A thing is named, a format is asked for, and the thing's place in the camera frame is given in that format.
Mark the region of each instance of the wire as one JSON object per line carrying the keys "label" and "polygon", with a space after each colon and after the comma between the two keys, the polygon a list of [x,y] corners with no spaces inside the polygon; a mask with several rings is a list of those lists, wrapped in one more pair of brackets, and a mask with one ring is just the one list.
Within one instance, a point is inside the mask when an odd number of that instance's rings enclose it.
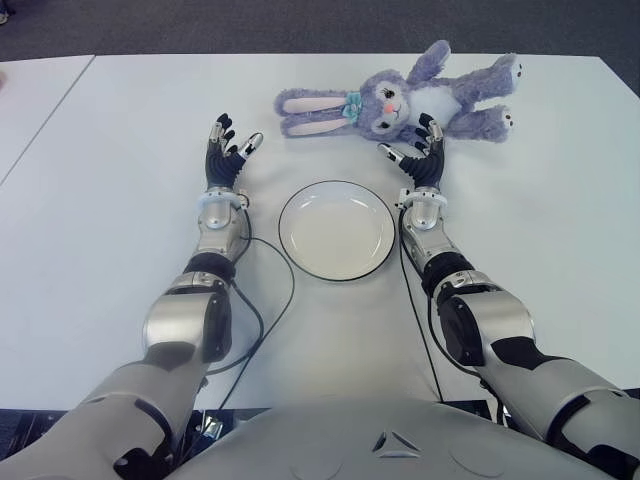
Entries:
{"label": "wire", "polygon": [[236,263],[238,263],[238,260],[240,260],[242,258],[242,256],[247,253],[247,250],[249,250],[249,246],[251,246],[251,240],[253,239],[253,228],[251,227],[251,220],[249,219],[249,214],[247,213],[246,210],[242,210],[244,212],[244,218],[247,221],[247,238],[245,237],[240,237],[242,240],[247,240],[247,244],[244,246],[244,248],[242,249],[242,251],[240,252],[240,255],[238,255],[238,258],[236,258],[233,261],[233,265],[235,266]]}
{"label": "wire", "polygon": [[258,351],[258,349],[260,348],[260,346],[264,343],[264,341],[269,337],[269,335],[271,334],[271,332],[273,331],[273,329],[278,325],[278,323],[280,322],[280,320],[282,319],[282,317],[284,316],[284,314],[287,312],[287,310],[289,309],[289,306],[291,305],[291,301],[293,300],[293,296],[295,295],[296,292],[296,277],[293,274],[293,267],[291,267],[291,264],[289,263],[289,261],[287,260],[287,258],[284,256],[284,254],[278,250],[277,247],[275,247],[272,243],[267,242],[266,240],[263,240],[262,238],[258,238],[258,237],[251,237],[250,240],[255,240],[257,242],[261,242],[263,244],[265,244],[266,246],[268,246],[269,248],[271,248],[274,252],[276,252],[281,258],[282,260],[285,262],[285,264],[287,265],[287,268],[289,269],[289,275],[291,276],[291,293],[289,294],[289,298],[287,299],[287,303],[285,303],[284,307],[282,308],[282,310],[280,311],[280,313],[278,314],[278,316],[276,317],[276,319],[274,320],[274,322],[271,324],[271,326],[269,327],[269,329],[266,331],[266,333],[264,334],[263,337],[261,337],[258,340],[258,344],[256,345],[255,348],[253,348],[250,353],[249,353],[249,357],[247,358],[247,361],[245,362],[245,364],[242,366],[242,370],[240,370],[240,373],[238,374],[238,377],[236,378],[236,381],[233,383],[233,385],[231,386],[231,388],[229,389],[229,392],[227,393],[227,396],[224,398],[224,400],[222,401],[222,403],[220,404],[220,407],[218,408],[218,410],[222,410],[222,408],[227,404],[227,402],[229,401],[229,399],[231,398],[231,395],[233,394],[234,390],[236,389],[236,387],[238,386],[238,383],[240,383],[240,379],[242,378],[242,374],[244,373],[244,371],[247,369],[247,367],[249,366],[249,363],[251,362],[251,359],[253,359],[254,355],[256,354],[256,352]]}
{"label": "wire", "polygon": [[[251,241],[254,241],[254,240],[257,241],[257,242],[263,243],[263,244],[267,245],[269,248],[271,248],[274,252],[276,252],[282,258],[282,260],[287,265],[287,268],[289,269],[289,274],[291,276],[291,292],[289,294],[289,298],[287,299],[287,303],[285,303],[284,307],[282,308],[282,310],[280,311],[280,313],[278,314],[278,316],[274,320],[273,324],[271,324],[269,329],[263,335],[263,332],[264,332],[264,321],[262,319],[262,315],[260,315],[260,312],[258,311],[258,309],[255,308],[255,306],[246,297],[246,295],[244,295],[244,293],[240,290],[240,288],[237,285],[235,285],[235,282],[232,283],[232,285],[234,285],[234,289],[238,293],[238,296],[240,296],[242,301],[247,304],[247,306],[251,309],[251,311],[254,313],[254,315],[258,319],[258,323],[260,324],[260,335],[259,335],[258,339],[253,343],[253,345],[251,346],[249,351],[247,353],[245,353],[242,357],[238,358],[237,360],[235,360],[234,362],[230,363],[229,365],[226,365],[226,366],[221,367],[221,368],[216,369],[216,370],[210,370],[210,371],[207,372],[206,375],[213,375],[213,374],[216,374],[216,373],[221,373],[221,372],[227,371],[227,370],[235,367],[236,365],[239,365],[244,360],[246,360],[244,365],[242,366],[242,369],[240,370],[240,373],[238,373],[238,376],[236,377],[235,381],[233,382],[233,385],[231,385],[231,388],[229,389],[229,392],[227,393],[226,397],[224,398],[224,400],[222,401],[222,403],[218,407],[218,410],[222,410],[224,408],[224,406],[227,404],[227,402],[229,401],[229,399],[231,398],[231,395],[233,394],[233,392],[235,391],[236,387],[238,386],[238,383],[240,383],[240,379],[242,378],[242,375],[244,374],[245,370],[249,366],[249,362],[251,362],[251,359],[254,357],[254,355],[256,354],[258,349],[260,348],[260,346],[264,343],[264,341],[267,339],[267,337],[269,337],[269,335],[271,334],[273,329],[278,325],[278,323],[280,322],[280,320],[282,319],[284,314],[287,312],[287,310],[289,309],[289,306],[291,305],[291,302],[293,301],[293,297],[294,297],[295,292],[296,292],[296,277],[295,277],[295,275],[293,273],[293,267],[291,267],[291,263],[289,263],[287,258],[282,254],[282,252],[280,252],[280,250],[278,250],[277,247],[275,247],[272,243],[270,243],[270,242],[268,242],[266,240],[263,240],[262,238],[258,238],[258,237],[252,237],[251,236],[251,237],[248,237],[248,238],[243,238],[243,237],[240,237],[240,238],[242,238],[243,240],[247,240],[248,241],[247,245]],[[244,255],[245,252],[246,252],[246,248],[241,253],[241,255]],[[200,442],[200,440],[204,436],[204,434],[207,431],[207,429],[211,426],[213,421],[214,421],[214,419],[213,419],[213,417],[211,417],[211,418],[209,418],[207,423],[205,425],[203,425],[202,429],[200,430],[200,435],[198,436],[198,438],[196,438],[193,441],[191,446],[182,455],[182,458],[181,458],[179,464],[183,464],[185,462],[185,460],[187,459],[189,454],[193,451],[193,449],[196,447],[196,445]]]}
{"label": "wire", "polygon": [[[402,228],[401,223],[402,217],[398,219],[398,227]],[[400,235],[400,246],[402,246],[402,235]],[[436,389],[438,390],[438,397],[440,401],[444,401],[444,397],[442,396],[442,390],[440,389],[440,382],[438,381],[438,375],[436,374],[436,368],[433,365],[433,359],[431,358],[431,351],[427,346],[427,337],[424,334],[424,329],[422,328],[422,323],[420,322],[420,316],[418,315],[418,311],[416,310],[416,305],[413,301],[413,294],[411,293],[411,287],[409,286],[409,278],[407,277],[407,270],[404,266],[404,256],[402,255],[402,248],[400,248],[400,267],[402,268],[402,276],[404,277],[404,283],[407,286],[407,293],[409,294],[409,302],[411,303],[411,309],[413,310],[413,316],[416,319],[416,323],[418,324],[418,329],[420,330],[420,337],[422,338],[422,344],[424,345],[424,349],[427,352],[427,358],[429,359],[429,366],[431,367],[431,371],[433,372],[433,379],[436,383]]]}
{"label": "wire", "polygon": [[498,425],[504,425],[504,404],[497,395],[496,400],[498,400],[498,407],[496,408],[496,423]]}
{"label": "wire", "polygon": [[256,338],[255,342],[253,342],[253,345],[251,345],[251,347],[249,347],[249,350],[244,355],[242,355],[240,358],[234,360],[233,362],[229,363],[228,365],[225,365],[224,367],[215,368],[213,370],[208,370],[207,373],[205,373],[205,377],[208,377],[210,375],[217,375],[218,373],[222,373],[222,372],[226,372],[227,370],[231,370],[236,365],[240,365],[244,360],[249,358],[249,354],[258,346],[258,344],[260,343],[260,339],[264,335],[264,319],[262,318],[262,315],[260,314],[258,309],[255,307],[255,305],[253,305],[253,303],[251,303],[251,300],[249,300],[247,298],[247,296],[240,289],[240,287],[238,287],[238,284],[235,281],[231,281],[231,286],[236,291],[236,293],[238,294],[240,299],[244,302],[244,304],[247,307],[249,307],[251,312],[253,312],[253,315],[256,317],[256,320],[258,320],[258,325],[259,325],[260,331],[258,333],[258,338]]}
{"label": "wire", "polygon": [[[407,257],[409,257],[409,260],[411,262],[411,264],[413,265],[414,270],[416,271],[416,273],[418,274],[418,276],[420,278],[422,278],[422,272],[420,272],[420,270],[418,269],[418,265],[416,265],[415,261],[413,260],[413,258],[411,257],[411,255],[409,255],[409,252],[407,250],[407,245],[404,242],[404,230],[402,228],[402,219],[404,218],[404,214],[405,214],[406,210],[401,210],[400,211],[400,215],[398,217],[398,230],[400,232],[400,245],[402,247],[401,250],[404,250],[404,253],[407,255]],[[409,299],[411,300],[411,307],[413,308],[414,313],[416,312],[416,308],[415,305],[413,303],[413,297],[411,295],[411,290],[409,288],[409,282],[406,281],[407,284],[407,290],[409,292]],[[442,354],[442,356],[444,356],[444,358],[446,358],[449,363],[451,363],[454,367],[456,367],[458,370],[460,370],[463,373],[466,373],[467,375],[471,375],[472,377],[476,377],[476,378],[481,378],[480,375],[477,372],[474,372],[473,370],[469,370],[468,368],[464,368],[462,365],[460,365],[458,362],[456,362],[451,355],[449,355],[449,353],[444,349],[444,347],[442,346],[442,344],[440,343],[440,340],[438,340],[438,337],[436,336],[436,332],[433,328],[433,318],[431,315],[431,297],[429,296],[429,294],[427,294],[427,324],[429,326],[429,333],[431,334],[431,338],[433,338],[433,342],[436,344],[436,347],[438,347],[438,350],[440,351],[440,353]],[[420,327],[420,331],[422,332],[422,325],[420,324],[420,320],[418,320],[418,326]]]}

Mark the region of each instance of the plate rim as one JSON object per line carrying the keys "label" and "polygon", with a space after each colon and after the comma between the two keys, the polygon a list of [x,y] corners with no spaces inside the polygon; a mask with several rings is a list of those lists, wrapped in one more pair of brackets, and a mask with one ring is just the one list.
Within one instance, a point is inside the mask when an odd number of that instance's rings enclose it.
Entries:
{"label": "plate rim", "polygon": [[[315,273],[310,272],[309,270],[307,270],[306,268],[301,267],[298,262],[296,262],[292,257],[291,254],[289,253],[289,251],[287,250],[287,247],[285,247],[284,242],[282,241],[282,229],[281,229],[281,225],[282,225],[282,214],[284,213],[284,211],[286,210],[287,206],[289,205],[289,203],[291,203],[291,200],[293,200],[293,198],[298,195],[300,192],[302,192],[303,190],[306,190],[309,187],[313,187],[314,185],[319,185],[321,183],[348,183],[350,185],[355,185],[356,187],[360,187],[366,191],[368,191],[369,193],[371,193],[374,197],[376,197],[378,200],[380,200],[380,203],[382,203],[382,205],[384,205],[384,208],[387,210],[387,213],[389,214],[389,218],[391,218],[391,225],[392,225],[392,230],[393,230],[393,240],[391,241],[391,245],[389,247],[389,250],[387,251],[387,254],[384,256],[384,258],[380,261],[380,263],[378,263],[378,265],[376,265],[374,268],[372,268],[371,270],[369,270],[366,273],[363,273],[362,275],[358,275],[357,277],[349,277],[349,278],[327,278],[327,277],[322,277],[320,275],[316,275]],[[360,278],[364,278],[367,275],[372,274],[373,272],[375,272],[378,268],[380,268],[389,258],[389,256],[391,255],[391,252],[393,251],[393,248],[395,247],[396,244],[396,223],[393,219],[393,214],[391,213],[391,210],[389,210],[389,206],[387,205],[387,203],[380,198],[380,196],[374,192],[373,190],[365,187],[364,185],[360,185],[359,183],[356,182],[349,182],[347,180],[320,180],[319,182],[313,182],[310,183],[309,185],[306,185],[300,189],[298,189],[297,191],[295,191],[293,194],[291,194],[291,196],[287,199],[286,202],[284,202],[284,205],[282,207],[282,209],[280,210],[280,215],[278,216],[278,240],[280,240],[280,245],[282,246],[282,249],[284,250],[284,253],[287,255],[287,257],[289,258],[289,260],[291,260],[293,262],[293,264],[298,267],[300,270],[302,270],[303,272],[311,275],[312,277],[318,278],[320,280],[325,280],[327,282],[351,282],[353,280],[358,280]]]}

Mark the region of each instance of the white tabletop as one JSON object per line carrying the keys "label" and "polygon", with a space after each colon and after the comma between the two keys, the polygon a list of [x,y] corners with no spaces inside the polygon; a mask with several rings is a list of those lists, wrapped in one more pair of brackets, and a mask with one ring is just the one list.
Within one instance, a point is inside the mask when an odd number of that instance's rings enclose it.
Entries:
{"label": "white tabletop", "polygon": [[0,62],[0,183],[92,58]]}
{"label": "white tabletop", "polygon": [[[341,179],[389,206],[410,181],[359,137],[286,140],[272,102],[282,88],[357,88],[416,55],[98,57],[0,188],[0,407],[67,409],[142,355],[145,314],[197,241],[210,125],[229,112],[239,136],[265,134],[239,186],[255,234],[277,242],[291,194]],[[454,55],[447,75],[494,55]],[[619,384],[640,385],[640,101],[596,58],[524,56],[502,145],[447,145],[448,233],[536,320],[538,344]],[[372,275],[330,283],[300,270],[294,304],[245,372],[229,407],[321,395],[434,398],[394,249]],[[238,283],[267,322],[287,270],[256,245]],[[422,298],[413,281],[417,298]],[[236,358],[257,328],[234,299]],[[424,305],[419,305],[424,314]],[[449,399],[486,392],[438,355]],[[216,407],[237,370],[210,379]]]}

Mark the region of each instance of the plush toy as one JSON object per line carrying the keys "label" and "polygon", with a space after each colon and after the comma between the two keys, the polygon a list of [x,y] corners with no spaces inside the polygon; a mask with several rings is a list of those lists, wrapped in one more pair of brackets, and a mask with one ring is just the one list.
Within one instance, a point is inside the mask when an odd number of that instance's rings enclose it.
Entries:
{"label": "plush toy", "polygon": [[498,105],[474,110],[476,102],[512,93],[522,76],[514,53],[490,67],[458,78],[438,78],[451,54],[439,40],[420,57],[405,80],[395,70],[369,78],[357,92],[342,90],[283,91],[275,109],[284,116],[287,137],[359,133],[378,141],[418,140],[421,113],[428,113],[449,137],[503,142],[513,127],[509,109]]}

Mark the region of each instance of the gray carpet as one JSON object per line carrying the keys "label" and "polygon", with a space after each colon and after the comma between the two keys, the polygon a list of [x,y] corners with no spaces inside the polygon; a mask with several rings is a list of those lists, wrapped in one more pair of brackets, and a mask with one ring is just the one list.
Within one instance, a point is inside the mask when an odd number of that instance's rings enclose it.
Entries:
{"label": "gray carpet", "polygon": [[79,54],[455,52],[594,55],[640,92],[640,1],[8,0],[0,61]]}

